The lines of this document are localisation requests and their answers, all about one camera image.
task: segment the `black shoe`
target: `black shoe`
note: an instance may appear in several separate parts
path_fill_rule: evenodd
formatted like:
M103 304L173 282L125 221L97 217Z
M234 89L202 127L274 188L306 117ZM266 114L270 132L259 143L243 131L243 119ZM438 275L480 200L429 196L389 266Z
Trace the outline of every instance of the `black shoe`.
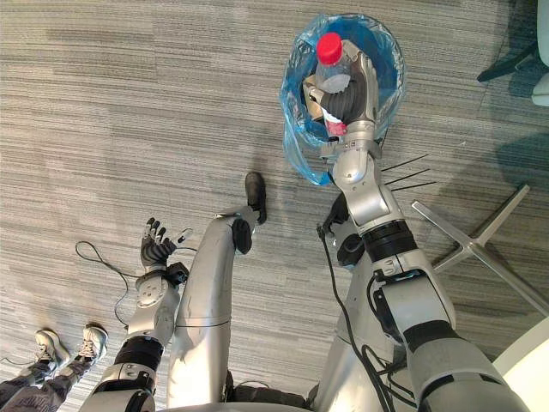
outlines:
M257 223L262 225L267 220L265 180L258 172L249 172L246 174L244 185L248 197L248 206L259 211Z

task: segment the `plastic bottle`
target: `plastic bottle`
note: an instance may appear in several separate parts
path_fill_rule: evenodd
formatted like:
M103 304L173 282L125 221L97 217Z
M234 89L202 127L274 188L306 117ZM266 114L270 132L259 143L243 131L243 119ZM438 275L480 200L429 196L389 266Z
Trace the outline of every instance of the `plastic bottle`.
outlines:
M351 62L343 53L341 37L338 33L326 33L317 43L318 66L315 72L317 87L328 93L345 90L349 84ZM323 109L324 124L328 136L343 136L347 127Z

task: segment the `red bottle cap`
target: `red bottle cap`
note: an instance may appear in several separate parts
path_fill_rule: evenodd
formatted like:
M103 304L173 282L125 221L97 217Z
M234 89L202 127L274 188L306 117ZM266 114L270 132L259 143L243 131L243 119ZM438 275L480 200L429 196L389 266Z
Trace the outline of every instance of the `red bottle cap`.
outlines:
M322 64L337 63L341 52L341 37L338 33L326 33L317 43L318 61Z

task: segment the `blue plastic bag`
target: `blue plastic bag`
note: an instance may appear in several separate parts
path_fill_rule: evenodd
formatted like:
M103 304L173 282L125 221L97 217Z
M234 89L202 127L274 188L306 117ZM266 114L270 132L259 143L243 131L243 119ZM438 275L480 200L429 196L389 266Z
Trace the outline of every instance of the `blue plastic bag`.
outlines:
M318 159L328 140L324 124L307 112L301 83L317 68L317 42L327 32L351 40L373 62L379 86L376 140L380 142L404 94L405 65L401 48L390 31L367 15L319 15L293 42L284 70L281 105L284 113L284 153L292 166L315 185L329 176Z

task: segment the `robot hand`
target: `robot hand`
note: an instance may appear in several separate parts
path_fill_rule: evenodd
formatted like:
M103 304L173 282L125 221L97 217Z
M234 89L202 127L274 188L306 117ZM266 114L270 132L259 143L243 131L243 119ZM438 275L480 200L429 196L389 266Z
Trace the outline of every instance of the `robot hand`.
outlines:
M166 229L161 227L160 222L151 217L145 225L143 239L141 241L141 262L145 271L165 270L167 260L178 248L170 238L163 238Z
M343 52L351 60L351 79L347 88L331 94L305 84L309 97L347 126L359 121L375 124L378 104L376 69L368 56L349 40L343 40Z

